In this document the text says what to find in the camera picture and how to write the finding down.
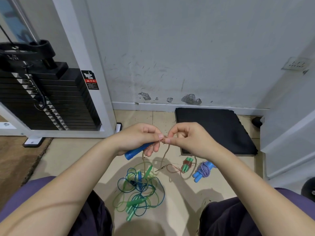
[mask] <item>person's right arm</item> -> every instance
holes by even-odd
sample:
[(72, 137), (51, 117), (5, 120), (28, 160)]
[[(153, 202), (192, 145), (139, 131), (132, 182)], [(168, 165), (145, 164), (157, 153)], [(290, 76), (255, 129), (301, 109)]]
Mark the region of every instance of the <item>person's right arm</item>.
[(312, 218), (217, 143), (198, 123), (176, 124), (163, 143), (179, 146), (212, 162), (246, 207), (262, 235), (315, 235)]

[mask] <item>person's left arm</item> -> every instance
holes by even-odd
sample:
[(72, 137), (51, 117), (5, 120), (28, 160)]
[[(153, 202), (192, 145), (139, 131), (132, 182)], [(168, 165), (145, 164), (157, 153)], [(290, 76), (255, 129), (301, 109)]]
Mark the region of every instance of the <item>person's left arm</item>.
[(158, 151), (162, 139), (158, 128), (139, 123), (102, 140), (3, 220), (0, 235), (68, 235), (113, 158), (144, 143), (157, 142), (145, 150), (150, 156)]

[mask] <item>forearm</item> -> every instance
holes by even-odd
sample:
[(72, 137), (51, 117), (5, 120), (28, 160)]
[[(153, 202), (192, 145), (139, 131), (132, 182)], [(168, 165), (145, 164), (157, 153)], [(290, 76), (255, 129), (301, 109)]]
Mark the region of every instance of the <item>forearm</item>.
[(212, 160), (262, 235), (313, 235), (315, 222), (226, 149)]
[(0, 224), (0, 235), (67, 235), (116, 150), (105, 139)]

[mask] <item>person's right hand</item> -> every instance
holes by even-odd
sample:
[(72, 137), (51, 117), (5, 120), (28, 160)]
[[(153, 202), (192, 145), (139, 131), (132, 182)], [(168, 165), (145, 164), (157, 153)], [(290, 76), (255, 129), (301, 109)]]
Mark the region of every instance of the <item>person's right hand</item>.
[(192, 155), (209, 161), (212, 161), (213, 158), (218, 157), (226, 150), (196, 122), (177, 123), (162, 142), (184, 148)]

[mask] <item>weight stack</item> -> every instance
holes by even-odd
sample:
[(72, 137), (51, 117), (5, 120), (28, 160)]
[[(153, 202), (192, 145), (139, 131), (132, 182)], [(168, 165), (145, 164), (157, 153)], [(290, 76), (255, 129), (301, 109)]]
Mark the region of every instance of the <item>weight stack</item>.
[[(100, 119), (80, 69), (56, 64), (55, 69), (30, 69), (28, 74), (0, 70), (0, 102), (32, 130), (99, 130)], [(46, 98), (43, 111), (34, 105), (41, 97), (30, 75)]]

